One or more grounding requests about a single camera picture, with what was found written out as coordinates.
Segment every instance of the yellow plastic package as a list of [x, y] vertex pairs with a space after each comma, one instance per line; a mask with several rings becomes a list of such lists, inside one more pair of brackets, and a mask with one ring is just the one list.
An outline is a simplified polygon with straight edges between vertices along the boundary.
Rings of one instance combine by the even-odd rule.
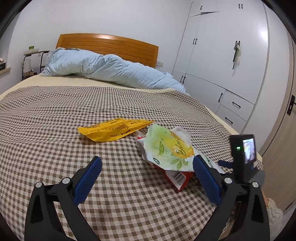
[[152, 122], [151, 120], [125, 120], [117, 118], [93, 126], [78, 127], [77, 129], [81, 134], [93, 141], [108, 142], [125, 137]]

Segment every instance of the wall socket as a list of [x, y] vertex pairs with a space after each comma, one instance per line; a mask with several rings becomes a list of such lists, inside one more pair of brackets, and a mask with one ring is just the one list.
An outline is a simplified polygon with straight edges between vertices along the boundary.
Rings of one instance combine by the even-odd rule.
[[158, 66], [158, 67], [163, 67], [163, 63], [157, 60], [157, 61], [156, 61], [156, 66]]

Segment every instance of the checkered bedspread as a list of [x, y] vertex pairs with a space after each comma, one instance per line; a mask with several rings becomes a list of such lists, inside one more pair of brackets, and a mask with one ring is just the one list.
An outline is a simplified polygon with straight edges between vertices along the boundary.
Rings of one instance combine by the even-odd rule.
[[[229, 132], [197, 100], [174, 90], [18, 89], [0, 101], [0, 212], [21, 240], [34, 184], [72, 177], [95, 155], [103, 161], [102, 172], [79, 208], [102, 241], [193, 240], [201, 231], [214, 208], [196, 192], [195, 181], [175, 192], [143, 161], [132, 134], [100, 143], [77, 131], [117, 117], [154, 120], [169, 129], [181, 126], [212, 160], [232, 160]], [[59, 206], [57, 212], [73, 237]]]

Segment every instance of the snack package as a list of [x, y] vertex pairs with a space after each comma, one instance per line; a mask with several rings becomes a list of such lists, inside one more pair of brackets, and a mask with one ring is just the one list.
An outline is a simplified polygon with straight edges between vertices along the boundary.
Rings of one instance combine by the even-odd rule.
[[114, 120], [98, 123], [93, 126], [78, 127], [78, 131], [96, 142], [108, 142], [118, 140], [143, 127], [151, 124], [150, 120]]
[[153, 124], [146, 136], [140, 131], [136, 134], [143, 159], [160, 168], [178, 191], [181, 191], [194, 175], [192, 163], [196, 155], [201, 155], [209, 167], [225, 173], [215, 162], [192, 147], [190, 133], [180, 126], [168, 130]]

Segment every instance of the headboard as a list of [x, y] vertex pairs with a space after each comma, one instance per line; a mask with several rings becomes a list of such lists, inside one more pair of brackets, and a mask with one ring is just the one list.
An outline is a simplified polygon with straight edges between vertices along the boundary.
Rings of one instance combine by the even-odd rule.
[[158, 47], [142, 41], [105, 34], [61, 34], [57, 47], [80, 48], [99, 54], [116, 54], [124, 60], [152, 68], [156, 65]]

